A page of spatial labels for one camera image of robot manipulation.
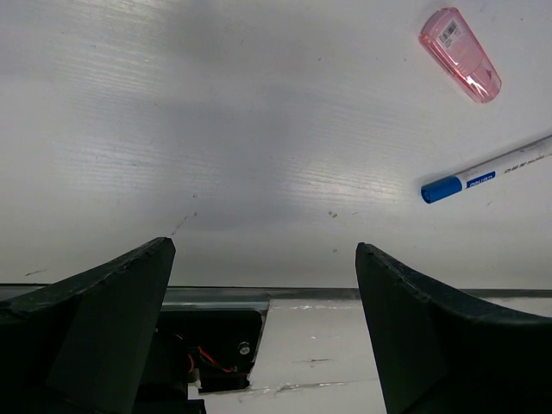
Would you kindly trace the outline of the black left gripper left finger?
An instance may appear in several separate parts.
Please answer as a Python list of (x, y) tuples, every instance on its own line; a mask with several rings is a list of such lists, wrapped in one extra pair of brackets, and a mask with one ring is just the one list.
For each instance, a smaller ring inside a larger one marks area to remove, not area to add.
[(3, 413), (130, 413), (176, 249), (159, 237), (2, 301)]

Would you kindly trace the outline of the pink translucent case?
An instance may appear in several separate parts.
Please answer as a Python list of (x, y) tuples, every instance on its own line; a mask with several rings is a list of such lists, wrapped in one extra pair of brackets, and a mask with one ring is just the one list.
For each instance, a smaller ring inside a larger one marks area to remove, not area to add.
[(487, 104), (502, 81), (472, 29), (456, 8), (439, 9), (424, 24), (418, 39), (434, 61), (476, 103)]

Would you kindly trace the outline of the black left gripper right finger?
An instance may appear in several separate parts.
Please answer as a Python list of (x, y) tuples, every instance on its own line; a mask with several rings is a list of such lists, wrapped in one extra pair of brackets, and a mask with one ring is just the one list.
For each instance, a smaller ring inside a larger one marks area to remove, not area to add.
[(387, 412), (550, 412), (548, 317), (473, 297), (366, 243), (355, 269)]

